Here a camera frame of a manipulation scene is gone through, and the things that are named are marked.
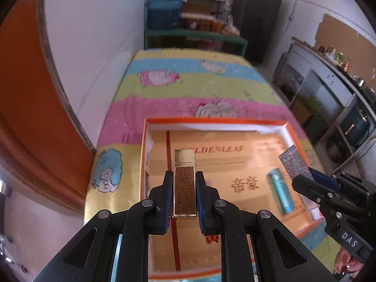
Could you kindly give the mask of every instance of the green stripe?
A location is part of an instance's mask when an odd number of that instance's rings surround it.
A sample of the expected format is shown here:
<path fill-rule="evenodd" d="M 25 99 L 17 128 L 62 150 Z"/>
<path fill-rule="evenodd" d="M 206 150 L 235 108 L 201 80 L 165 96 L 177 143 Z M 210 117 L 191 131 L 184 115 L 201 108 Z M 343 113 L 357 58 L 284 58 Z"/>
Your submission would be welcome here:
<path fill-rule="evenodd" d="M 130 95 L 149 99 L 218 97 L 283 106 L 273 95 L 274 90 L 268 84 L 214 74 L 181 73 L 179 75 L 180 79 L 177 82 L 157 87 L 142 86 L 137 74 L 127 75 L 122 80 L 114 101 Z"/>

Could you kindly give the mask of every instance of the silver bolt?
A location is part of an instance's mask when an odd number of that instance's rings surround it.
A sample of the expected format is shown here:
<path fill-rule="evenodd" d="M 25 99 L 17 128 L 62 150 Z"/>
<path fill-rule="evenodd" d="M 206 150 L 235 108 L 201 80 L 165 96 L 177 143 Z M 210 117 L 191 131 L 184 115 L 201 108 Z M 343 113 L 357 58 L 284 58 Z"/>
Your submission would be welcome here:
<path fill-rule="evenodd" d="M 225 205 L 227 205 L 227 202 L 223 199 L 218 199 L 215 201 L 214 203 L 217 207 L 224 207 Z"/>
<path fill-rule="evenodd" d="M 141 203 L 144 207 L 151 207 L 153 205 L 153 201 L 150 199 L 145 199 Z"/>
<path fill-rule="evenodd" d="M 98 213 L 99 218 L 108 218 L 109 215 L 110 215 L 110 212 L 108 212 L 107 210 L 102 210 Z"/>
<path fill-rule="evenodd" d="M 268 210 L 262 210 L 262 211 L 260 211 L 260 216 L 262 218 L 270 218 L 271 217 L 271 213 Z"/>

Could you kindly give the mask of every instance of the red chinese character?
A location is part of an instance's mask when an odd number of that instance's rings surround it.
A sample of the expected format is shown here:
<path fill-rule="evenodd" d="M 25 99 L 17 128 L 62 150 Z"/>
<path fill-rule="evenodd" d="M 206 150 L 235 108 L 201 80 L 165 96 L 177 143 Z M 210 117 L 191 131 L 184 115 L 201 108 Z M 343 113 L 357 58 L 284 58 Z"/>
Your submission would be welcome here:
<path fill-rule="evenodd" d="M 258 189 L 259 186 L 257 185 L 257 180 L 256 180 L 256 177 L 248 177 L 246 178 L 247 182 L 246 182 L 246 185 L 248 186 L 248 190 L 255 190 L 255 189 Z"/>
<path fill-rule="evenodd" d="M 209 235 L 209 236 L 206 236 L 205 239 L 206 239 L 207 244 L 210 244 L 213 241 L 216 242 L 216 243 L 219 242 L 219 236 L 218 235 Z"/>
<path fill-rule="evenodd" d="M 235 178 L 233 180 L 233 184 L 231 185 L 232 188 L 234 188 L 234 192 L 241 193 L 241 191 L 244 191 L 244 182 L 242 182 L 243 179 Z"/>

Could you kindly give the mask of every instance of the blue water jug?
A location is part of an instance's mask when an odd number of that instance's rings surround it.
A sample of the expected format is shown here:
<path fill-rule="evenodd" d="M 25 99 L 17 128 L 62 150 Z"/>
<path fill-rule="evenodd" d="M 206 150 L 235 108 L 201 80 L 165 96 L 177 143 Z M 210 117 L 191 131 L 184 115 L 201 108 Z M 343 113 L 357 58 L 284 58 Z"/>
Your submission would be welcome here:
<path fill-rule="evenodd" d="M 179 27 L 183 0 L 147 0 L 146 27 L 168 30 Z"/>

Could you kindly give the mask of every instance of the green table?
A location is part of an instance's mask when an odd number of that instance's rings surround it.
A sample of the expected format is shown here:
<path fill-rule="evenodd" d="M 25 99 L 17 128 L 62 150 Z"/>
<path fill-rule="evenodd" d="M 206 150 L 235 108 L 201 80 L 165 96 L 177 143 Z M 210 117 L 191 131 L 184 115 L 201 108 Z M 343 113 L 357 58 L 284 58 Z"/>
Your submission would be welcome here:
<path fill-rule="evenodd" d="M 199 39 L 213 39 L 222 40 L 230 43 L 234 43 L 241 46 L 240 56 L 244 56 L 248 41 L 242 37 L 228 36 L 220 33 L 203 32 L 197 30 L 186 30 L 182 28 L 177 28 L 173 30 L 148 30 L 144 31 L 144 49 L 149 49 L 149 37 L 154 36 L 182 36 L 182 37 L 193 37 Z"/>

